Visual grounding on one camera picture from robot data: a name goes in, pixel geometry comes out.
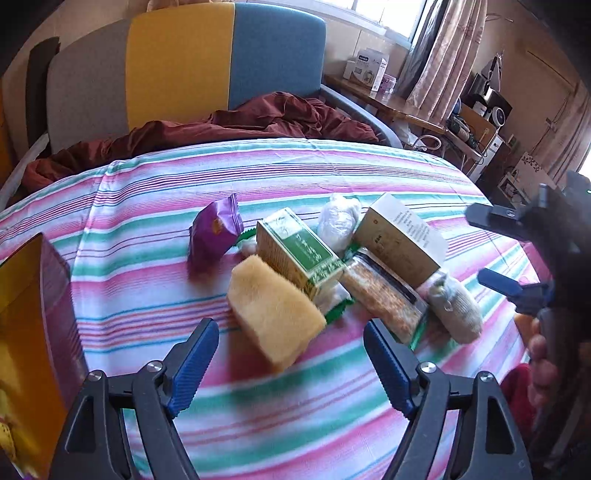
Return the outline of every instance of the finger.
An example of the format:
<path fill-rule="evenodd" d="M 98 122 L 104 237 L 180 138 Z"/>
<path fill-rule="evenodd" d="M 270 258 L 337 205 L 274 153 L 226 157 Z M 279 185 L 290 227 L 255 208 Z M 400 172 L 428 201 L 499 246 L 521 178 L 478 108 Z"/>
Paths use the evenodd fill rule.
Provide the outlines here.
<path fill-rule="evenodd" d="M 530 340 L 530 357 L 533 361 L 548 357 L 548 344 L 541 335 L 535 335 Z"/>
<path fill-rule="evenodd" d="M 548 360 L 538 360 L 532 362 L 531 366 L 531 381 L 534 387 L 538 390 L 551 387 L 558 378 L 558 369 L 556 365 Z"/>
<path fill-rule="evenodd" d="M 531 322 L 531 334 L 532 335 L 540 335 L 540 333 L 541 333 L 540 321 L 538 319 L 534 319 L 534 321 Z"/>
<path fill-rule="evenodd" d="M 547 393 L 541 393 L 533 385 L 530 385 L 527 389 L 527 397 L 530 401 L 530 404 L 534 408 L 541 408 L 544 407 L 550 400 L 550 397 Z"/>

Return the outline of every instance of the yellow headboard panel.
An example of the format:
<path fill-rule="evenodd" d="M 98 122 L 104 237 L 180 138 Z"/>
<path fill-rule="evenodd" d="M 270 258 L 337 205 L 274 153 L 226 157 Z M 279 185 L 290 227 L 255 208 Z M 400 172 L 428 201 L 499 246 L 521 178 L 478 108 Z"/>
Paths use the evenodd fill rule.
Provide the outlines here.
<path fill-rule="evenodd" d="M 130 130 L 228 108 L 234 12 L 233 3 L 197 4 L 133 19 L 125 62 Z"/>

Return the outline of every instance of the packaged food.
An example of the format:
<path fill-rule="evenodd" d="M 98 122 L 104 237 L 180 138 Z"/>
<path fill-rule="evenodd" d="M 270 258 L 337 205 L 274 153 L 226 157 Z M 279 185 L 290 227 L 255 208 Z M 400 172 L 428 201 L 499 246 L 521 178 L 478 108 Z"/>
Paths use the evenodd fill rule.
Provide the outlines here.
<path fill-rule="evenodd" d="M 257 223 L 256 250 L 310 300 L 332 288 L 345 269 L 340 258 L 289 208 Z"/>
<path fill-rule="evenodd" d="M 361 215 L 361 202 L 333 193 L 320 211 L 317 233 L 337 255 L 350 244 L 353 231 Z"/>
<path fill-rule="evenodd" d="M 412 288 L 418 288 L 441 268 L 447 252 L 441 233 L 389 193 L 369 207 L 353 240 Z"/>
<path fill-rule="evenodd" d="M 236 241 L 236 246 L 244 258 L 256 255 L 256 228 L 242 232 Z"/>
<path fill-rule="evenodd" d="M 472 343 L 482 333 L 482 313 L 474 297 L 446 272 L 429 289 L 429 304 L 457 343 Z"/>
<path fill-rule="evenodd" d="M 426 318 L 427 303 L 366 248 L 353 253 L 346 265 L 341 284 L 401 343 L 411 344 L 417 327 Z"/>
<path fill-rule="evenodd" d="M 219 261 L 244 230 L 236 194 L 207 205 L 189 228 L 189 263 L 201 270 Z"/>

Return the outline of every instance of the cardboard box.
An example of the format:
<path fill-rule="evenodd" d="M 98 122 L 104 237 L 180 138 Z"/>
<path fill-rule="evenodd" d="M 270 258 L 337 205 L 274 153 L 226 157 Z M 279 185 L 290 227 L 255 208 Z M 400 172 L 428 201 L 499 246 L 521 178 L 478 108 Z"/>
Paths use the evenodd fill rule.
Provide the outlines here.
<path fill-rule="evenodd" d="M 289 208 L 256 225 L 258 255 L 310 300 L 340 279 L 345 265 Z"/>
<path fill-rule="evenodd" d="M 387 66 L 388 58 L 382 52 L 371 48 L 359 50 L 351 79 L 377 92 Z"/>
<path fill-rule="evenodd" d="M 353 239 L 412 288 L 441 268 L 447 252 L 441 234 L 389 193 L 368 209 Z"/>
<path fill-rule="evenodd" d="M 497 128 L 484 117 L 481 117 L 473 109 L 462 104 L 460 116 L 470 127 L 476 140 L 480 143 L 482 151 L 486 151 L 496 137 Z"/>

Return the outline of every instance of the snack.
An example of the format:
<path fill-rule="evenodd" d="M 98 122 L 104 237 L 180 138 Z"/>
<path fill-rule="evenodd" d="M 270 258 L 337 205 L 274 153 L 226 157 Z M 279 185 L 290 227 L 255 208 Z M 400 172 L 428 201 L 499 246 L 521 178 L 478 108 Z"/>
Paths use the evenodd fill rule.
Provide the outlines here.
<path fill-rule="evenodd" d="M 316 232 L 320 239 L 337 255 L 351 243 L 353 231 L 361 215 L 358 199 L 347 199 L 333 193 L 330 201 L 320 210 Z"/>
<path fill-rule="evenodd" d="M 207 205 L 189 228 L 189 263 L 202 270 L 220 260 L 244 230 L 236 194 Z"/>
<path fill-rule="evenodd" d="M 353 235 L 412 288 L 418 288 L 445 261 L 441 233 L 389 193 L 373 202 Z"/>
<path fill-rule="evenodd" d="M 318 308 L 257 255 L 232 269 L 228 303 L 274 371 L 283 371 L 326 326 Z"/>
<path fill-rule="evenodd" d="M 429 305 L 457 343 L 472 343 L 482 333 L 482 314 L 474 297 L 461 284 L 441 272 L 429 289 Z"/>
<path fill-rule="evenodd" d="M 310 300 L 332 288 L 345 265 L 289 208 L 256 225 L 258 255 L 273 270 L 303 290 Z"/>
<path fill-rule="evenodd" d="M 367 249 L 355 252 L 340 279 L 351 296 L 408 345 L 426 315 L 427 303 Z"/>

